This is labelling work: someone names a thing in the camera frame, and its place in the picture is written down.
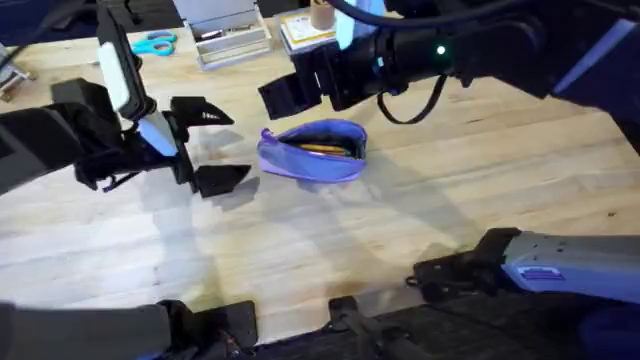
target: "black cable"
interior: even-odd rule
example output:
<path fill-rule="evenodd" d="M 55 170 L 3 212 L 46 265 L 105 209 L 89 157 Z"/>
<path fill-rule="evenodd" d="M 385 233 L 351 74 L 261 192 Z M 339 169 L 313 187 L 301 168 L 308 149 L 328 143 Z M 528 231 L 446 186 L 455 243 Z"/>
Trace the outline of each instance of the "black cable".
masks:
<path fill-rule="evenodd" d="M 42 35 L 44 35 L 47 31 L 51 30 L 51 28 L 57 23 L 65 20 L 69 17 L 78 17 L 81 14 L 86 12 L 95 12 L 97 7 L 95 5 L 83 5 L 80 7 L 68 8 L 61 10 L 56 16 L 46 17 L 38 29 L 31 35 L 29 40 L 27 41 L 27 45 L 20 45 L 15 50 L 13 50 L 9 55 L 7 55 L 0 62 L 0 71 L 4 69 L 16 56 L 20 55 L 30 44 L 35 43 Z"/>
<path fill-rule="evenodd" d="M 362 23 L 385 28 L 418 29 L 437 28 L 445 25 L 464 23 L 492 16 L 528 3 L 530 0 L 499 0 L 487 5 L 479 6 L 463 12 L 450 15 L 442 15 L 419 19 L 394 19 L 385 16 L 373 15 L 367 11 L 358 9 L 344 0 L 326 0 L 331 6 Z"/>
<path fill-rule="evenodd" d="M 383 93 L 378 93 L 378 108 L 380 109 L 384 117 L 386 117 L 387 120 L 391 121 L 394 124 L 398 124 L 398 125 L 417 124 L 420 121 L 422 121 L 425 117 L 427 117 L 427 115 L 429 115 L 431 110 L 433 110 L 433 108 L 436 106 L 436 104 L 438 103 L 438 100 L 440 99 L 440 94 L 442 94 L 442 89 L 444 89 L 444 84 L 446 81 L 447 81 L 447 75 L 440 75 L 438 77 L 438 80 L 436 81 L 436 84 L 433 87 L 433 92 L 429 97 L 429 101 L 427 101 L 427 105 L 424 107 L 424 109 L 422 109 L 422 111 L 418 113 L 418 115 L 414 116 L 413 118 L 407 121 L 400 121 L 396 119 L 393 115 L 391 115 L 391 112 L 389 112 L 389 109 L 387 109 L 387 105 L 385 105 L 384 103 Z"/>

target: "scissors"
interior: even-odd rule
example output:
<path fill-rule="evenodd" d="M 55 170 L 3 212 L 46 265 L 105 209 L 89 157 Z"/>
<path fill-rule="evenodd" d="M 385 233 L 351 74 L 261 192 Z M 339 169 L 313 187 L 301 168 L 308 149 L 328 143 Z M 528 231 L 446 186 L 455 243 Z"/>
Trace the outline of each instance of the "scissors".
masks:
<path fill-rule="evenodd" d="M 158 56 L 169 56 L 175 51 L 174 42 L 178 37 L 171 31 L 161 30 L 147 34 L 145 40 L 140 40 L 133 44 L 133 53 L 156 54 Z"/>

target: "label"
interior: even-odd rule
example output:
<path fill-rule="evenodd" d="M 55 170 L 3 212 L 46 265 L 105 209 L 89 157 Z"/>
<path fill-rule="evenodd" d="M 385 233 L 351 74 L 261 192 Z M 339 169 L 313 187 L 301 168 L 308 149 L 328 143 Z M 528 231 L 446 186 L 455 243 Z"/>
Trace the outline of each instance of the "label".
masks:
<path fill-rule="evenodd" d="M 328 30 L 318 30 L 314 28 L 313 25 L 311 25 L 311 14 L 308 12 L 282 18 L 282 28 L 285 30 L 287 40 L 292 44 L 330 38 L 336 34 L 334 28 Z"/>
<path fill-rule="evenodd" d="M 518 268 L 523 279 L 529 281 L 565 281 L 560 270 L 550 266 L 523 266 Z"/>

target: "pencil case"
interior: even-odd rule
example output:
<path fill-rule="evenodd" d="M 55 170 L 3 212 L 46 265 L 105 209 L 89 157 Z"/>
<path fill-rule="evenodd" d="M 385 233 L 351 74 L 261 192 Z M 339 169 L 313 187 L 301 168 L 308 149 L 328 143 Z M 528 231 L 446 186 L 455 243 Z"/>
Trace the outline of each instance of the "pencil case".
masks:
<path fill-rule="evenodd" d="M 343 148 L 345 155 L 320 153 L 301 144 L 324 144 Z M 367 133 L 359 124 L 327 119 L 307 123 L 274 135 L 262 131 L 258 143 L 263 171 L 295 179 L 337 183 L 351 181 L 364 167 Z"/>

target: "desk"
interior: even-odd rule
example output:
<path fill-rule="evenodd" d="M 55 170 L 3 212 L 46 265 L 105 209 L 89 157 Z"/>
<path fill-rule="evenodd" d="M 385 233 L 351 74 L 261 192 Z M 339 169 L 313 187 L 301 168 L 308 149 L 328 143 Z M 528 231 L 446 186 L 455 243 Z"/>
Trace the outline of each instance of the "desk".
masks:
<path fill-rule="evenodd" d="M 154 171 L 104 195 L 64 169 L 6 194 L 1 299 L 124 307 L 178 298 L 196 310 L 252 299 L 260 338 L 271 341 L 322 326 L 331 297 L 401 287 L 415 262 L 471 248 L 491 227 L 640 232 L 640 157 L 603 113 L 482 79 L 470 89 L 450 81 L 418 125 L 387 122 L 375 101 L 339 114 L 326 101 L 270 122 L 256 89 L 292 71 L 281 50 L 202 73 L 178 34 L 172 57 L 144 56 L 147 91 L 161 109 L 172 96 L 206 96 L 235 119 L 192 130 L 189 149 L 196 164 L 253 164 L 245 183 L 202 200 L 170 171 Z M 56 81 L 101 82 L 87 64 L 96 44 L 27 50 L 18 63 L 39 80 L 0 111 L 47 104 Z M 393 113 L 417 113 L 432 86 L 425 80 L 389 99 Z M 327 117 L 369 132 L 360 179 L 304 186 L 259 171 L 262 128 L 281 132 Z"/>

